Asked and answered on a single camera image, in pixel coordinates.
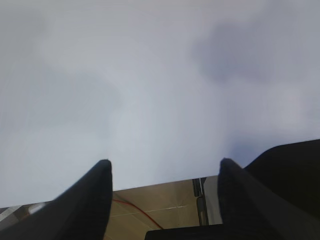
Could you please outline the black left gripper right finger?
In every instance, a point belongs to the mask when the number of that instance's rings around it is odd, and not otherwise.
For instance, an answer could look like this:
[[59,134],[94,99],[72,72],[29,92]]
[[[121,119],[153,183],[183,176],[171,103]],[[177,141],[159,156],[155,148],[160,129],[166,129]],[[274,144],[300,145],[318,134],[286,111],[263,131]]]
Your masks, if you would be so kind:
[[232,159],[220,162],[217,196],[226,240],[318,240],[320,221],[273,193]]

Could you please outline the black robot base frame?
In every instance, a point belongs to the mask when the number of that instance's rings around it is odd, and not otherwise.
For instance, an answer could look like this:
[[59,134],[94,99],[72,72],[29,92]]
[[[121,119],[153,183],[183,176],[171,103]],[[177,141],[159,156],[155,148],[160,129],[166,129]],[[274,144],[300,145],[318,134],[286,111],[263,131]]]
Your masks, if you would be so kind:
[[[270,148],[243,169],[273,193],[320,221],[319,140]],[[225,240],[223,221],[215,225],[148,231],[145,238]]]

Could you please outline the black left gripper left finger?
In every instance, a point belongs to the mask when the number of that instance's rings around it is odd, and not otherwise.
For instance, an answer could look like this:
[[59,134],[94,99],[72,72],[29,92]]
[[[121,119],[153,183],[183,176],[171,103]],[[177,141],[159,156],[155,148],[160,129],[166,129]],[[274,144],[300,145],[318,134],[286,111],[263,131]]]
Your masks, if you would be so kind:
[[79,181],[0,232],[2,240],[102,240],[113,197],[112,165],[100,160]]

